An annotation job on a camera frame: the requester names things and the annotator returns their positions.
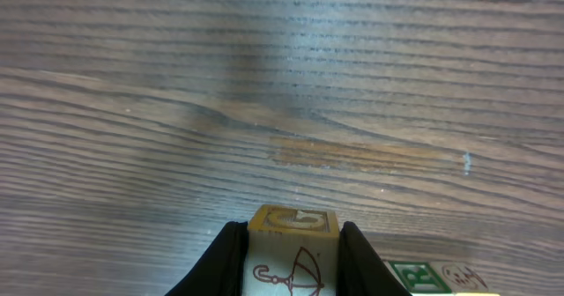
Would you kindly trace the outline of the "red-sided wooden block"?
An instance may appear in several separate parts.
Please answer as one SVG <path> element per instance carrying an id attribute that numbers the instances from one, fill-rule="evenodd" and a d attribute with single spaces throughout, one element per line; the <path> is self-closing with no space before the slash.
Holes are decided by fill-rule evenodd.
<path id="1" fill-rule="evenodd" d="M 430 265 L 454 296 L 499 296 L 467 263 L 431 262 Z"/>

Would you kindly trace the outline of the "yellow-top wooden block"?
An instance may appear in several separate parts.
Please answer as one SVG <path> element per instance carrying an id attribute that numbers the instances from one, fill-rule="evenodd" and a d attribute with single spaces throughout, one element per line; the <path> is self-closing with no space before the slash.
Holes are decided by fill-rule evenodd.
<path id="1" fill-rule="evenodd" d="M 248 224 L 244 296 L 335 296 L 338 219 L 333 211 L 262 205 Z"/>

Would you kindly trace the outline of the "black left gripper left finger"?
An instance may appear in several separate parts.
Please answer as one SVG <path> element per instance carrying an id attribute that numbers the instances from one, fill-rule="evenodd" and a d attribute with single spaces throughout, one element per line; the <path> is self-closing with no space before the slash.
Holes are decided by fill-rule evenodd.
<path id="1" fill-rule="evenodd" d="M 189 273 L 166 296 L 241 296 L 247 222 L 227 222 Z"/>

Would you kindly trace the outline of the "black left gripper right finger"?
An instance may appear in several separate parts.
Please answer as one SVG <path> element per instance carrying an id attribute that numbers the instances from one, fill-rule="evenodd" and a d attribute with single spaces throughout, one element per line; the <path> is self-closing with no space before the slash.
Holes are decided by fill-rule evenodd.
<path id="1" fill-rule="evenodd" d="M 340 231 L 337 296 L 411 296 L 351 221 Z"/>

